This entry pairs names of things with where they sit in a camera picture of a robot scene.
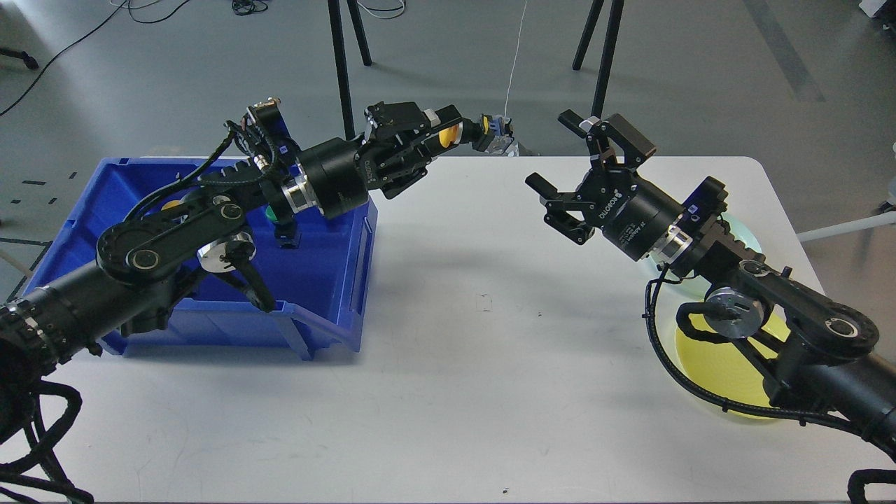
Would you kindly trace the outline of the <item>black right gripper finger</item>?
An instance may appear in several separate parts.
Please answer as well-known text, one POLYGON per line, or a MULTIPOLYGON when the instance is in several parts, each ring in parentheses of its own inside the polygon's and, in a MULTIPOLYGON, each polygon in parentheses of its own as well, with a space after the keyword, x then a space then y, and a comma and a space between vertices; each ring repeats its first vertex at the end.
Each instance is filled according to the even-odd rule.
POLYGON ((594 227, 573 216, 573 213, 592 210, 591 203, 583 202, 574 192, 558 192, 556 186, 538 173, 528 175, 525 184, 538 194, 540 204, 546 210, 544 223, 577 245, 592 238, 594 227))
POLYGON ((586 141, 591 169, 584 182, 592 186, 636 184, 637 169, 657 152, 657 147, 617 113, 605 119, 581 118, 573 111, 558 115, 558 121, 586 141))

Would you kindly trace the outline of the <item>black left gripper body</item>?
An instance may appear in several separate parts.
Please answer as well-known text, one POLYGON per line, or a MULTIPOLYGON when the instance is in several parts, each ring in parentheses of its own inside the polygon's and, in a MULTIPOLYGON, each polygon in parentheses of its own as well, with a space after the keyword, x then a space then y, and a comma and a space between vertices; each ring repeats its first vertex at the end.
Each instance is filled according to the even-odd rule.
POLYGON ((368 203, 369 194, 380 190, 378 167, 387 157, 408 153, 415 146, 387 146, 333 138, 297 154, 297 209, 316 207, 326 219, 368 203))

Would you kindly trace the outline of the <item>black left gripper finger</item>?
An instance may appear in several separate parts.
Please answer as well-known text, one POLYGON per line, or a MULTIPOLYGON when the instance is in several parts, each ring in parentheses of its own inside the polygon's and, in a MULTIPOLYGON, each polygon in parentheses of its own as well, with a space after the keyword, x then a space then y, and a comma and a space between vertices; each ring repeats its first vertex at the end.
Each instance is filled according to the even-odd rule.
POLYGON ((423 111, 415 102, 378 102, 365 109, 365 118, 365 143, 395 148, 419 144, 432 152, 451 150, 464 121, 454 105, 423 111))
POLYGON ((441 143, 420 143, 408 153, 387 157, 378 167, 379 188, 386 199, 393 199, 428 174, 428 164, 448 152, 441 143))

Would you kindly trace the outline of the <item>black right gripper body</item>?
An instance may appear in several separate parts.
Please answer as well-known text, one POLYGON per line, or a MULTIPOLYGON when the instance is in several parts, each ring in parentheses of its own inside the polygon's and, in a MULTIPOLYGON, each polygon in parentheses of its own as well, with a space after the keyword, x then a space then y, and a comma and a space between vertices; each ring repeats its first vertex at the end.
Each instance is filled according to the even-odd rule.
POLYGON ((649 254, 683 207, 658 186, 627 170, 591 168, 575 191, 586 224, 635 261, 649 254))

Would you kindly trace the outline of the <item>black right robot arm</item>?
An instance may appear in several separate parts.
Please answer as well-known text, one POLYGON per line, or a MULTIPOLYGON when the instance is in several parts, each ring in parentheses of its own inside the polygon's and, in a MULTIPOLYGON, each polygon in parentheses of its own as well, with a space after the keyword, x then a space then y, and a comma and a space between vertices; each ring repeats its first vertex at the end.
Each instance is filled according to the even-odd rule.
POLYGON ((679 203, 639 175, 655 153, 621 115, 558 121, 586 141, 591 166, 573 192, 560 192, 539 174, 526 184, 546 207, 545 223, 576 244, 600 230, 633 260, 655 256, 659 275, 645 288, 643 318, 652 347, 683 389, 724 412, 794 420, 844 431, 893 457, 894 365, 874 352, 876 325, 777 271, 765 256, 731 232, 723 218, 727 191, 708 176, 679 203), (701 277, 703 300, 682 303, 675 323, 691 340, 736 348, 762 376, 766 407, 708 391, 686 377, 666 354, 656 328, 662 285, 701 277))

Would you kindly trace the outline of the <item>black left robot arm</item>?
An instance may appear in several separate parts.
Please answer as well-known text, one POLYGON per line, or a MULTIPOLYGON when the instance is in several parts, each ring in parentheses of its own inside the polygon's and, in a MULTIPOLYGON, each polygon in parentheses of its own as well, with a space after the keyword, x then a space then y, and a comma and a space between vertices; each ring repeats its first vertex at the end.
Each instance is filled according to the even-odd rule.
POLYGON ((151 192, 103 232, 94 260, 2 307, 2 440, 34 415, 42 378, 76 352, 98 354, 102 336, 163 329, 209 274, 271 312, 274 297, 252 266, 255 246, 237 238, 250 211, 279 221, 316 207, 326 219, 360 207, 372 190, 394 198, 461 144, 483 148, 496 128, 454 106, 368 106, 367 131, 301 148, 269 98, 249 106, 200 166, 151 192))

